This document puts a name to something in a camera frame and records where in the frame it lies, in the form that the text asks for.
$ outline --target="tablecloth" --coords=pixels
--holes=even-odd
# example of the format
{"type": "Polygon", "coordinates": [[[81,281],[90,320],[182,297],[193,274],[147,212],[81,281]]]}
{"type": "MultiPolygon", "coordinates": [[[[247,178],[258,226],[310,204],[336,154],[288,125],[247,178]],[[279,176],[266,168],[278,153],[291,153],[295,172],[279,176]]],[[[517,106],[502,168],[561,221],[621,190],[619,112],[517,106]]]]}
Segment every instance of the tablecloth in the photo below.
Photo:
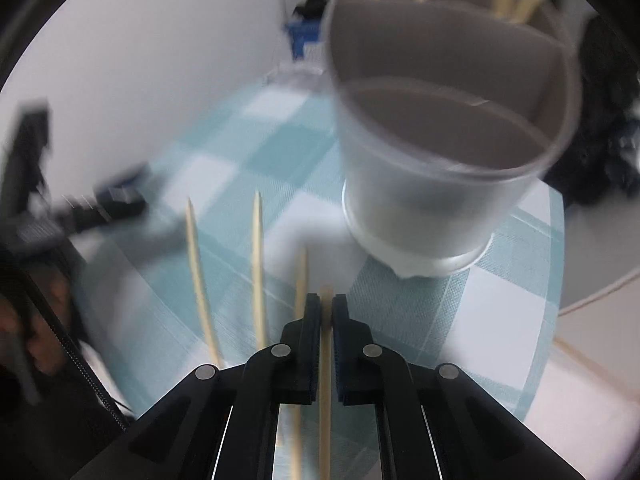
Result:
{"type": "MultiPolygon", "coordinates": [[[[143,220],[104,231],[78,288],[94,345],[140,414],[209,362],[186,256],[187,196],[196,211],[211,317],[225,366],[255,352],[251,308],[252,201],[263,198],[268,334],[292,319],[295,261],[308,247],[309,290],[346,293],[351,317],[409,362],[460,365],[520,420],[552,342],[562,284],[561,196],[537,182],[473,267],[401,280],[350,237],[344,176],[326,94],[256,84],[213,108],[151,164],[143,220]]],[[[274,478],[288,476],[288,412],[274,478]]],[[[305,478],[314,478],[317,407],[304,410],[305,478]]],[[[334,399],[334,478],[360,478],[377,457],[370,407],[334,399]]]]}

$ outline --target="floor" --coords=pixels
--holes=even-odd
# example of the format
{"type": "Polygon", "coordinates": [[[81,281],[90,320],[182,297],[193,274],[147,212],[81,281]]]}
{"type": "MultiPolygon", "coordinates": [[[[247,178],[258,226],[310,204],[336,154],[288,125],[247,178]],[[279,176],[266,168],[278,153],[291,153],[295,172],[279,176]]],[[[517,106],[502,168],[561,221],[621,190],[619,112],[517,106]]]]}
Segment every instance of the floor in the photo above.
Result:
{"type": "Polygon", "coordinates": [[[640,404],[554,347],[525,424],[586,480],[609,480],[638,441],[640,404]]]}

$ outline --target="hand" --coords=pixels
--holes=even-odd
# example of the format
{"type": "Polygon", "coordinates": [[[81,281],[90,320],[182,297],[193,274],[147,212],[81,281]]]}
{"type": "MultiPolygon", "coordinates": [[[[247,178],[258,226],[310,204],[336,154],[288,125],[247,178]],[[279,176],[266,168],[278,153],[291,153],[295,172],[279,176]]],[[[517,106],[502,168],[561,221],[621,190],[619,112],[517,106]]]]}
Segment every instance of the hand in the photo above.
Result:
{"type": "MultiPolygon", "coordinates": [[[[53,271],[49,282],[51,309],[65,328],[71,319],[69,286],[62,274],[53,271]]],[[[66,362],[66,353],[40,314],[31,317],[33,336],[26,342],[27,352],[33,357],[35,367],[44,374],[55,375],[66,362]]],[[[0,296],[0,332],[22,333],[18,314],[11,303],[0,296]]]]}

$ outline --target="cup base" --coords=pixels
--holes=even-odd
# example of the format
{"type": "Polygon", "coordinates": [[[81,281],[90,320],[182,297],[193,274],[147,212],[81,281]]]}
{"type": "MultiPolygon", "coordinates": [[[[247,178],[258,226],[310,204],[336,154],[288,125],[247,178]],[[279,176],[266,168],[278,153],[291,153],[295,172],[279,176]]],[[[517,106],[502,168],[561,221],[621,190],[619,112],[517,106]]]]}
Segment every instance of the cup base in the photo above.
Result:
{"type": "Polygon", "coordinates": [[[393,272],[400,278],[412,278],[414,276],[425,278],[444,277],[468,269],[484,256],[494,238],[492,234],[487,242],[477,249],[446,258],[434,258],[425,254],[410,253],[367,232],[353,215],[345,190],[346,182],[342,188],[342,212],[351,235],[367,253],[391,267],[393,272]]]}

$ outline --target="round metal bolt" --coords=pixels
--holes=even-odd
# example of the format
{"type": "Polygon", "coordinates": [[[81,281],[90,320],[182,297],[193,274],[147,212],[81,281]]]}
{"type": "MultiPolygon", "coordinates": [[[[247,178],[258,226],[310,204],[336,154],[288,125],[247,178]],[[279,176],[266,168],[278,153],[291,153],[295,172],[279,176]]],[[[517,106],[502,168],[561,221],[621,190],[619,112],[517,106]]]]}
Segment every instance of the round metal bolt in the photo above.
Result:
{"type": "Polygon", "coordinates": [[[196,368],[196,377],[201,381],[206,381],[216,374],[216,369],[212,365],[201,365],[196,368]]]}
{"type": "Polygon", "coordinates": [[[362,347],[362,353],[367,357],[380,357],[382,355],[382,348],[378,345],[364,345],[362,347]]]}
{"type": "Polygon", "coordinates": [[[458,376],[458,367],[454,365],[442,365],[438,371],[440,376],[445,379],[455,379],[458,376]]]}
{"type": "Polygon", "coordinates": [[[273,355],[275,355],[276,357],[284,357],[289,355],[289,353],[291,352],[291,348],[289,348],[289,345],[285,345],[285,344],[278,344],[276,346],[274,346],[273,348],[271,348],[271,353],[273,355]]]}

